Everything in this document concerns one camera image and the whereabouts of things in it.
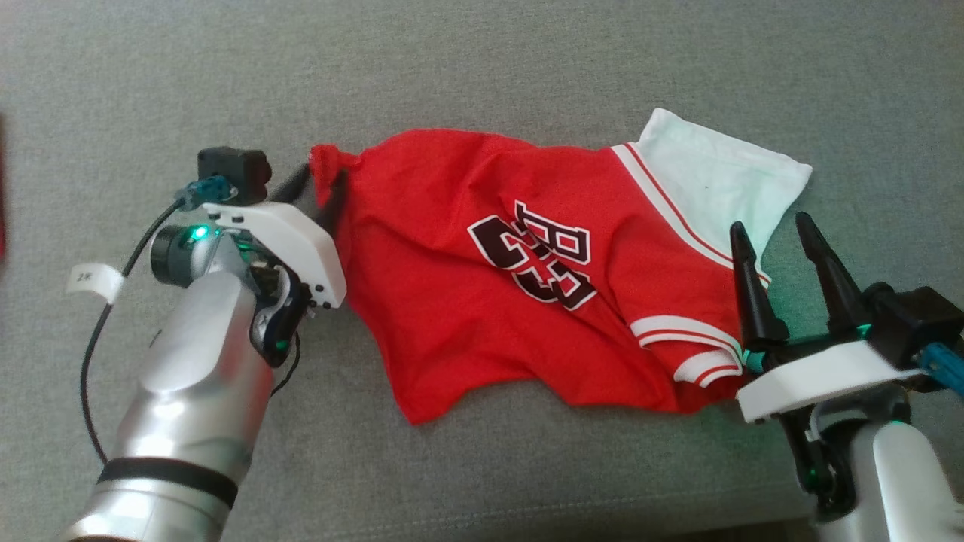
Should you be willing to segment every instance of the red and white t-shirt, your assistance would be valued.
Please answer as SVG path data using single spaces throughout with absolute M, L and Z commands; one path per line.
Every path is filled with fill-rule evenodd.
M 573 405 L 732 398 L 729 227 L 743 221 L 761 253 L 812 170 L 661 109 L 607 149 L 431 129 L 360 155 L 320 145 L 309 164 L 319 203 L 349 171 L 347 298 L 412 423 L 522 379 Z

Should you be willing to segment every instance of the green led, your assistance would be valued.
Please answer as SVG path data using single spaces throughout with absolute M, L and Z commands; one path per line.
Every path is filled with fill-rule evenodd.
M 200 241 L 207 236 L 207 233 L 209 231 L 210 231 L 210 228 L 208 228 L 207 226 L 198 226 L 194 228 L 194 231 L 191 232 L 191 238 L 194 239 L 195 241 Z

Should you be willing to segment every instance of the gray couch cushion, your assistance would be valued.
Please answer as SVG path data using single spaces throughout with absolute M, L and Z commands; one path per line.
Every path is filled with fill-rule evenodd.
M 66 298 L 66 273 L 120 265 L 203 147 L 265 149 L 281 176 L 313 143 L 359 150 L 418 126 L 601 147 L 662 106 L 813 164 L 793 210 L 861 285 L 930 284 L 964 304 L 962 16 L 910 1 L 0 1 L 0 526 L 48 539 L 91 491 L 76 374 L 100 305 Z M 790 223 L 763 263 L 792 330 L 819 331 Z M 177 295 L 142 265 L 120 298 L 92 379 L 108 446 Z M 807 512 L 779 428 L 733 405 L 575 410 L 521 383 L 410 427 L 350 311 L 303 335 L 226 540 L 640 538 Z M 964 488 L 960 402 L 915 404 Z

